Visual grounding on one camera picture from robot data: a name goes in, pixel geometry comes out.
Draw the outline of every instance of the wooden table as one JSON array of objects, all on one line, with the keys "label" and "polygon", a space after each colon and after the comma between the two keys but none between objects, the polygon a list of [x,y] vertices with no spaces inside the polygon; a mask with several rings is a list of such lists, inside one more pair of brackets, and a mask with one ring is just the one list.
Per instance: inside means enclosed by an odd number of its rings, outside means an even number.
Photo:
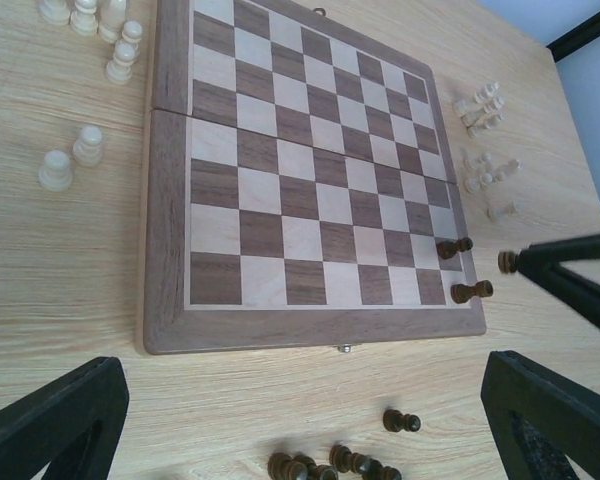
[{"label": "wooden table", "polygon": [[[130,17],[148,27],[152,3],[134,0]],[[131,405],[111,478],[266,478],[276,448],[325,461],[338,440],[408,478],[502,478],[479,399],[490,351],[517,350],[600,392],[600,332],[496,266],[500,249],[600,231],[600,204],[551,55],[474,2],[300,3],[325,6],[330,18],[433,68],[458,173],[463,148],[525,163],[488,196],[463,195],[478,277],[496,289],[485,302],[487,334],[354,347],[349,355],[139,354],[148,38],[131,83],[118,87],[103,72],[110,46],[46,25],[32,0],[9,8],[0,1],[0,408],[95,356],[115,355]],[[478,144],[451,104],[489,80],[502,84],[507,119]],[[66,193],[42,190],[44,152],[69,151],[85,123],[102,127],[104,161],[76,168]],[[524,213],[489,222],[489,202],[512,199]],[[387,405],[419,414],[421,432],[383,431]]]}]

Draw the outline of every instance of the white chess piece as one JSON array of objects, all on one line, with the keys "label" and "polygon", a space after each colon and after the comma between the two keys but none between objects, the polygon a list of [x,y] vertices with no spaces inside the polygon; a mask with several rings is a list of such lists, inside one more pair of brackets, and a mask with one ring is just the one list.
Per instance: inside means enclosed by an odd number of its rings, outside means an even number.
[{"label": "white chess piece", "polygon": [[44,161],[38,171],[38,181],[42,188],[51,192],[62,192],[71,186],[71,160],[60,150],[52,150],[44,156]]},{"label": "white chess piece", "polygon": [[105,0],[100,7],[98,35],[107,43],[116,43],[122,35],[126,19],[127,0]]},{"label": "white chess piece", "polygon": [[66,0],[40,0],[38,3],[40,16],[56,27],[64,27],[69,24],[71,11],[67,7]]},{"label": "white chess piece", "polygon": [[85,37],[98,31],[96,20],[97,0],[76,0],[76,9],[71,13],[71,29]]},{"label": "white chess piece", "polygon": [[131,65],[136,58],[136,51],[127,42],[119,42],[113,52],[113,60],[107,63],[105,73],[107,78],[116,85],[126,85],[131,80],[133,72]]},{"label": "white chess piece", "polygon": [[95,167],[102,160],[102,132],[98,127],[87,125],[73,144],[73,158],[85,167]]}]

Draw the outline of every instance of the chess piece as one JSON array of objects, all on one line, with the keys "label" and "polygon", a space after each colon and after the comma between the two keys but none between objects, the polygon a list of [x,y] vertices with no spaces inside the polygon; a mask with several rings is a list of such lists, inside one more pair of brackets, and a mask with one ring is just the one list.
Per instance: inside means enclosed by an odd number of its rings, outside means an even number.
[{"label": "chess piece", "polygon": [[52,150],[44,156],[44,161],[38,171],[38,181],[42,188],[50,192],[62,192],[71,186],[71,160],[60,150]]},{"label": "chess piece", "polygon": [[452,242],[450,240],[440,242],[436,245],[436,249],[438,250],[438,256],[442,260],[448,260],[453,258],[458,252],[466,252],[473,248],[473,241],[468,238],[461,238],[460,240],[456,240]]},{"label": "chess piece", "polygon": [[286,453],[274,453],[267,466],[271,480],[307,480],[307,467]]},{"label": "chess piece", "polygon": [[126,19],[127,0],[105,0],[100,7],[98,35],[113,45],[121,37]]},{"label": "chess piece", "polygon": [[451,299],[456,303],[467,303],[473,297],[486,298],[493,295],[493,285],[489,280],[476,283],[473,287],[458,283],[451,286]]},{"label": "chess piece", "polygon": [[66,0],[40,0],[38,11],[45,21],[56,27],[67,25],[71,16]]},{"label": "chess piece", "polygon": [[78,35],[89,37],[98,31],[96,20],[97,0],[75,0],[76,9],[71,13],[71,29]]},{"label": "chess piece", "polygon": [[409,413],[403,415],[398,410],[385,411],[382,416],[382,424],[384,425],[384,428],[390,432],[400,432],[402,430],[406,432],[417,432],[422,426],[420,417]]},{"label": "chess piece", "polygon": [[329,454],[329,463],[340,473],[366,473],[369,471],[369,457],[352,453],[344,445],[335,445]]},{"label": "chess piece", "polygon": [[302,454],[296,455],[293,460],[307,467],[311,480],[338,480],[338,471],[331,465],[316,465],[313,458]]},{"label": "chess piece", "polygon": [[120,42],[113,52],[113,59],[107,63],[105,73],[107,78],[116,85],[126,85],[131,80],[133,72],[131,65],[136,58],[136,51],[127,42]]},{"label": "chess piece", "polygon": [[102,132],[98,127],[87,125],[73,144],[73,158],[85,167],[95,167],[102,160]]}]

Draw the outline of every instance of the wooden chessboard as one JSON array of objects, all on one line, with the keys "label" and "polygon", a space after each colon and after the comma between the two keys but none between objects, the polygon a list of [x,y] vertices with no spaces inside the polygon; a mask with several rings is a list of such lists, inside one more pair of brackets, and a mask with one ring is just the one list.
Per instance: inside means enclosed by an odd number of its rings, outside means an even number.
[{"label": "wooden chessboard", "polygon": [[433,74],[288,0],[158,3],[151,353],[481,334]]}]

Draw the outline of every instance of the chessboard square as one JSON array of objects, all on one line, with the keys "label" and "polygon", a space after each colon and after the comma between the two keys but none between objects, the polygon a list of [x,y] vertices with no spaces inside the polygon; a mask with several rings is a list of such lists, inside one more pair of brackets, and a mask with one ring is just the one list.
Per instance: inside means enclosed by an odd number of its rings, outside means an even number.
[{"label": "chessboard square", "polygon": [[325,262],[323,266],[327,305],[342,308],[362,305],[358,266],[335,262]]},{"label": "chessboard square", "polygon": [[230,57],[236,53],[234,27],[200,12],[193,15],[193,43]]},{"label": "chessboard square", "polygon": [[358,265],[363,305],[393,305],[389,267]]},{"label": "chessboard square", "polygon": [[347,166],[347,183],[350,189],[378,193],[373,163],[349,157],[346,158],[345,163]]},{"label": "chessboard square", "polygon": [[353,225],[349,190],[333,185],[316,184],[320,220]]},{"label": "chessboard square", "polygon": [[271,32],[271,41],[296,52],[302,52],[302,35],[300,33],[300,24],[294,22],[284,15],[276,12],[269,12],[269,30]]},{"label": "chessboard square", "polygon": [[238,117],[236,92],[193,80],[193,116],[235,127]]},{"label": "chessboard square", "polygon": [[420,289],[415,268],[389,267],[394,305],[420,305]]},{"label": "chessboard square", "polygon": [[240,210],[278,215],[282,213],[278,175],[250,168],[238,168],[238,188]]},{"label": "chessboard square", "polygon": [[316,182],[336,187],[349,187],[345,156],[326,150],[313,149]]},{"label": "chessboard square", "polygon": [[248,130],[238,130],[238,166],[278,173],[276,139]]},{"label": "chessboard square", "polygon": [[276,105],[291,108],[299,112],[309,113],[307,101],[307,85],[277,73],[273,74],[273,89]]},{"label": "chessboard square", "polygon": [[322,261],[320,222],[306,218],[282,217],[284,258]]},{"label": "chessboard square", "polygon": [[218,253],[191,254],[191,304],[241,305],[240,257]]},{"label": "chessboard square", "polygon": [[433,235],[431,225],[431,214],[429,206],[422,203],[407,203],[407,218],[409,218],[409,230],[418,235]]},{"label": "chessboard square", "polygon": [[274,103],[273,73],[240,60],[236,60],[235,63],[238,93]]},{"label": "chessboard square", "polygon": [[364,103],[370,107],[377,108],[389,113],[389,101],[387,100],[387,89],[382,85],[372,82],[366,78],[360,80],[362,85],[362,96]]},{"label": "chessboard square", "polygon": [[439,270],[416,269],[422,305],[445,305],[444,285]]},{"label": "chessboard square", "polygon": [[275,73],[306,82],[304,55],[277,43],[271,44],[272,66]]},{"label": "chessboard square", "polygon": [[338,97],[335,93],[313,85],[307,85],[307,93],[309,94],[309,113],[311,115],[336,123],[340,122]]},{"label": "chessboard square", "polygon": [[364,104],[338,95],[338,110],[340,121],[347,127],[363,132],[369,132],[367,110]]},{"label": "chessboard square", "polygon": [[240,253],[283,258],[282,217],[240,210]]},{"label": "chessboard square", "polygon": [[379,228],[353,227],[358,265],[387,266],[384,233]]},{"label": "chessboard square", "polygon": [[265,70],[272,69],[271,42],[253,33],[235,29],[236,59]]},{"label": "chessboard square", "polygon": [[411,234],[411,248],[413,249],[413,262],[416,268],[440,269],[435,238]]},{"label": "chessboard square", "polygon": [[238,139],[235,128],[197,118],[191,121],[191,156],[198,160],[236,166]]},{"label": "chessboard square", "polygon": [[300,178],[280,177],[282,214],[289,217],[318,219],[316,183]]},{"label": "chessboard square", "polygon": [[336,78],[331,65],[305,55],[304,70],[309,85],[336,93]]},{"label": "chessboard square", "polygon": [[235,0],[235,26],[260,37],[269,39],[269,13],[243,0]]},{"label": "chessboard square", "polygon": [[380,61],[362,52],[358,52],[358,65],[360,66],[360,76],[362,78],[368,78],[375,83],[384,85]]},{"label": "chessboard square", "polygon": [[431,212],[433,234],[436,237],[458,238],[458,229],[456,228],[456,218],[453,215],[453,210],[429,205],[429,211]]},{"label": "chessboard square", "polygon": [[354,225],[382,228],[377,194],[349,190],[349,197],[351,198],[351,218]]},{"label": "chessboard square", "polygon": [[192,203],[191,251],[240,255],[238,210]]},{"label": "chessboard square", "polygon": [[400,168],[395,142],[386,138],[370,135],[373,161],[388,167]]},{"label": "chessboard square", "polygon": [[344,153],[342,125],[311,115],[313,146],[336,153]]},{"label": "chessboard square", "polygon": [[264,133],[272,137],[278,135],[274,104],[238,94],[237,106],[238,128]]},{"label": "chessboard square", "polygon": [[247,307],[287,305],[284,259],[242,256],[240,269],[243,305]]},{"label": "chessboard square", "polygon": [[382,228],[397,232],[409,231],[409,220],[407,218],[407,206],[401,198],[380,195],[380,217]]},{"label": "chessboard square", "polygon": [[400,172],[400,179],[402,180],[402,191],[404,192],[404,199],[406,201],[425,205],[428,203],[427,190],[422,175]]},{"label": "chessboard square", "polygon": [[306,145],[278,140],[278,170],[280,175],[315,181],[313,150]]},{"label": "chessboard square", "polygon": [[204,160],[192,160],[191,203],[238,208],[238,169]]},{"label": "chessboard square", "polygon": [[329,38],[302,27],[302,50],[305,55],[332,64]]},{"label": "chessboard square", "polygon": [[326,305],[322,262],[285,260],[288,305]]},{"label": "chessboard square", "polygon": [[233,57],[202,47],[193,46],[193,78],[227,90],[236,88],[236,62]]}]

